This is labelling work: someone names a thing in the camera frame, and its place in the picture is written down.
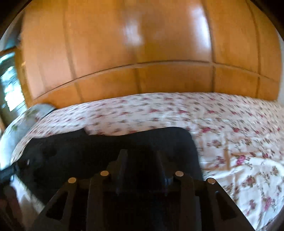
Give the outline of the blue floral pillow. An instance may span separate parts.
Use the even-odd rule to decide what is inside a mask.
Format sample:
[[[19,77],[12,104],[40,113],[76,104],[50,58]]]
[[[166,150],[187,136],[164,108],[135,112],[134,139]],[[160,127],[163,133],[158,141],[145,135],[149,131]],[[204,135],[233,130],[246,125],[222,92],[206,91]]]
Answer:
[[[50,104],[36,104],[18,116],[1,136],[1,169],[10,165],[12,153],[21,139],[46,115],[56,110]]]

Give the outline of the floral bed cover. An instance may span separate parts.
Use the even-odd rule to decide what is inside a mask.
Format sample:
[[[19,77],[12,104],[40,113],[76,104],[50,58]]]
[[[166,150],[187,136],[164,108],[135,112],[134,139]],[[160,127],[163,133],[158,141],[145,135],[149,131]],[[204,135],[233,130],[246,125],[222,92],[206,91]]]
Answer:
[[[40,120],[17,144],[86,128],[125,135],[180,127],[195,140],[205,178],[212,177],[255,230],[268,230],[283,208],[283,106],[220,93],[145,93],[82,103]]]

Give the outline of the window with wooden frame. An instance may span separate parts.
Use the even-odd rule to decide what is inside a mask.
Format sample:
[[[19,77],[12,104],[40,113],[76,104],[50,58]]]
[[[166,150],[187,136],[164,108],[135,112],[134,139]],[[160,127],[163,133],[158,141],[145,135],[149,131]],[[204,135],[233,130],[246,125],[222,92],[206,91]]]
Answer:
[[[26,111],[26,101],[16,67],[15,49],[1,52],[1,120],[4,128]]]

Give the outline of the wooden wardrobe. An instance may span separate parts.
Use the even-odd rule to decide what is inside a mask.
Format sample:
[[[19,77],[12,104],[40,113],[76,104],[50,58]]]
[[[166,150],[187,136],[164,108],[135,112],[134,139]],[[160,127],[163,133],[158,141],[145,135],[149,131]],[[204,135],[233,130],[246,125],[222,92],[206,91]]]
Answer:
[[[22,26],[31,102],[151,92],[274,101],[279,38],[251,1],[32,1]]]

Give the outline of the black pants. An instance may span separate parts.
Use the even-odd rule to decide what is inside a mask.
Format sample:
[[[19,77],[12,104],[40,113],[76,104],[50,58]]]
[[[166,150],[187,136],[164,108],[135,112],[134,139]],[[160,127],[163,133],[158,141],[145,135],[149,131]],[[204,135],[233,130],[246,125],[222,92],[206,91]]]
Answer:
[[[177,127],[121,136],[89,135],[81,129],[32,138],[16,162],[16,176],[46,205],[69,178],[91,178],[116,161],[122,149],[147,160],[147,148],[162,151],[180,171],[203,179],[195,142],[187,130]]]

